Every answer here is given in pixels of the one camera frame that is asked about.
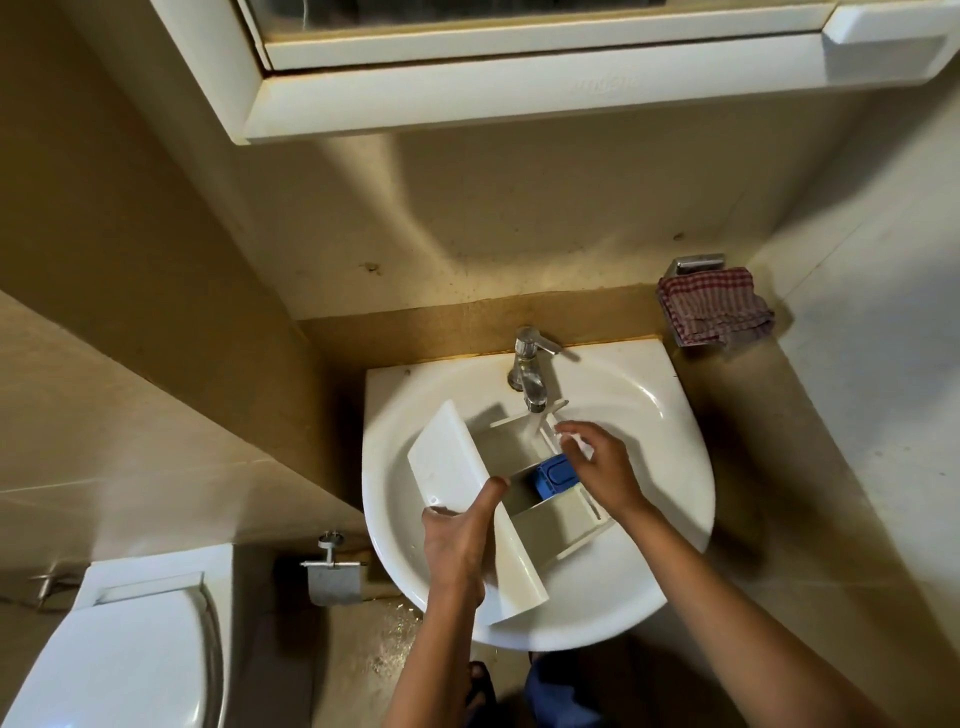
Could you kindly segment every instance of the hand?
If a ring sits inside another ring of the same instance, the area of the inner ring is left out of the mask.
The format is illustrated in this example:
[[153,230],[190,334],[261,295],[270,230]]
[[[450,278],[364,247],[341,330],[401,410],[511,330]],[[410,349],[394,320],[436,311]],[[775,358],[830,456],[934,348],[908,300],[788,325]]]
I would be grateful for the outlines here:
[[492,477],[465,513],[423,509],[423,553],[430,569],[430,592],[466,590],[477,606],[483,601],[484,553],[492,540],[493,511],[507,492],[507,481]]
[[[580,477],[580,482],[618,522],[634,512],[656,510],[640,492],[627,456],[627,446],[622,440],[594,423],[570,420],[557,424],[556,430],[563,435],[560,447],[564,449],[564,455]],[[580,435],[593,448],[593,456],[589,460],[577,441],[570,437],[572,434]]]

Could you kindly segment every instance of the person's left hand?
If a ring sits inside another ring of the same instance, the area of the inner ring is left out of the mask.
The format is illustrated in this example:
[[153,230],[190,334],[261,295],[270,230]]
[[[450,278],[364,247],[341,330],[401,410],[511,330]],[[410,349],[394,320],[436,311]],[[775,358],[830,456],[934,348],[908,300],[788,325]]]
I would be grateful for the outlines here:
[[484,552],[492,532],[493,511],[507,492],[507,481],[492,477],[460,515],[423,509],[423,552],[430,569],[430,593],[465,591],[477,606],[483,601]]

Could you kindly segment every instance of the faucet handle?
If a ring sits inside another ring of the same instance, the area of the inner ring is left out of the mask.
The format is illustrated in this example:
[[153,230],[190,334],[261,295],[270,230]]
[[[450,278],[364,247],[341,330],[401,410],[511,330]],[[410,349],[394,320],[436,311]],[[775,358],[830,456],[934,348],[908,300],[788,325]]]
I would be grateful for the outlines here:
[[560,344],[541,336],[540,332],[533,327],[518,328],[514,344],[516,355],[523,359],[532,359],[537,355],[537,349],[543,349],[552,354],[558,354],[564,350]]

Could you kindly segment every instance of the toilet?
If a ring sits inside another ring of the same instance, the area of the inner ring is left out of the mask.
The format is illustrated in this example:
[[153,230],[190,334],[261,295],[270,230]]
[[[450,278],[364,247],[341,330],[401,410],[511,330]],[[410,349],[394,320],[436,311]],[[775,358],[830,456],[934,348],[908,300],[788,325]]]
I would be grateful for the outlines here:
[[237,555],[224,544],[92,564],[3,728],[224,726],[252,606],[235,588],[270,575],[262,554]]

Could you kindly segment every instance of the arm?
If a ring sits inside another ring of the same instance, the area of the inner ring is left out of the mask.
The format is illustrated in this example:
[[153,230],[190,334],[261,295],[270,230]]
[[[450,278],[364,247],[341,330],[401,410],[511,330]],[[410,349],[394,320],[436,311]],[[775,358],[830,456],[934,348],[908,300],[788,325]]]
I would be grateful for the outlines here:
[[847,678],[723,579],[640,492],[626,447],[592,423],[561,423],[581,482],[627,531],[717,678],[754,726],[890,726]]
[[492,477],[459,516],[423,511],[423,551],[430,594],[423,626],[394,689],[385,728],[452,728],[463,724],[473,615],[483,601],[483,563],[493,510],[507,491]]

